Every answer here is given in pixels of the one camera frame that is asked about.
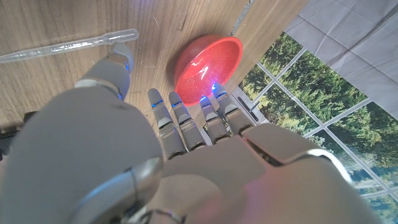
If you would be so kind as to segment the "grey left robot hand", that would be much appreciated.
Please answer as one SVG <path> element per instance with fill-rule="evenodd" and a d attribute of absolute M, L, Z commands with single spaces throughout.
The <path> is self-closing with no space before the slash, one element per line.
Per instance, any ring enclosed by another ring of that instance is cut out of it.
<path fill-rule="evenodd" d="M 133 57 L 116 44 L 13 137 L 2 223 L 379 223 L 342 163 L 276 125 L 253 125 L 220 84 L 200 105 L 148 92 L 158 131 L 127 104 Z"/>

